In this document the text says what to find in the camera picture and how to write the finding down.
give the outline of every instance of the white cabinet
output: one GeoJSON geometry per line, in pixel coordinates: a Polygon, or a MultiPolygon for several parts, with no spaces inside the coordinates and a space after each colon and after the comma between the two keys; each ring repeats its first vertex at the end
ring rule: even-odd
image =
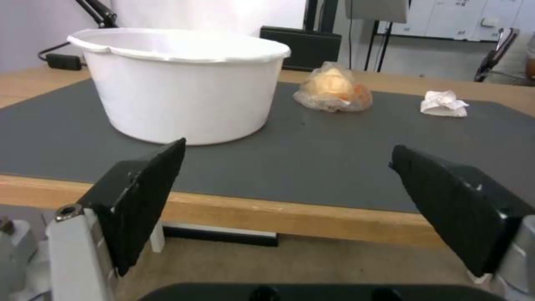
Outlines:
{"type": "Polygon", "coordinates": [[[497,41],[502,27],[535,31],[535,0],[412,0],[407,23],[394,23],[392,34],[497,41]]]}
{"type": "Polygon", "coordinates": [[[524,0],[513,23],[521,31],[535,31],[535,0],[524,0]]]}
{"type": "Polygon", "coordinates": [[[471,39],[485,3],[486,0],[436,0],[425,35],[471,39]]]}
{"type": "Polygon", "coordinates": [[[487,0],[487,5],[479,18],[479,23],[471,39],[475,41],[498,40],[498,30],[502,27],[513,26],[521,4],[522,0],[487,0]]]}
{"type": "Polygon", "coordinates": [[[407,23],[394,23],[392,34],[424,36],[435,1],[412,0],[407,23]]]}

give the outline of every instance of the floor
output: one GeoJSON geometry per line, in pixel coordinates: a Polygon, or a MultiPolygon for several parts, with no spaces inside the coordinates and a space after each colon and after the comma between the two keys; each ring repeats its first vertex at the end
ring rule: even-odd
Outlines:
{"type": "Polygon", "coordinates": [[[448,249],[299,236],[281,236],[279,247],[168,238],[162,253],[143,251],[118,300],[177,282],[471,284],[448,249]]]}

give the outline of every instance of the screw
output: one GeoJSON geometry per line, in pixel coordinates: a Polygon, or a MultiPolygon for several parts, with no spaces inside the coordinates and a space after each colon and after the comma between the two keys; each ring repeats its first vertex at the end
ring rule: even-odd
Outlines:
{"type": "Polygon", "coordinates": [[[0,232],[12,235],[15,233],[15,225],[7,216],[2,216],[0,219],[0,232]]]}

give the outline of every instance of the tissue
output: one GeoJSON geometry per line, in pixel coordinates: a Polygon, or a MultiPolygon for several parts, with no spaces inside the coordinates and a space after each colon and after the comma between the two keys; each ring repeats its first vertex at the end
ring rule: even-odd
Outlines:
{"type": "Polygon", "coordinates": [[[427,91],[420,105],[420,112],[436,116],[466,117],[468,104],[457,99],[451,90],[445,92],[427,91]]]}

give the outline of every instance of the gray mat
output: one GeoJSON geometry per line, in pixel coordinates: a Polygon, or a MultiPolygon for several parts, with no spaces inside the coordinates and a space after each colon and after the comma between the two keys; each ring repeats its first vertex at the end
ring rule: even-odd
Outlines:
{"type": "MultiPolygon", "coordinates": [[[[417,212],[388,168],[395,144],[481,168],[535,205],[535,119],[489,102],[468,118],[418,112],[420,96],[374,93],[359,114],[329,114],[279,84],[266,125],[225,144],[188,147],[177,191],[417,212]]],[[[84,81],[0,110],[0,174],[93,183],[116,161],[158,146],[108,122],[84,81]]]]}

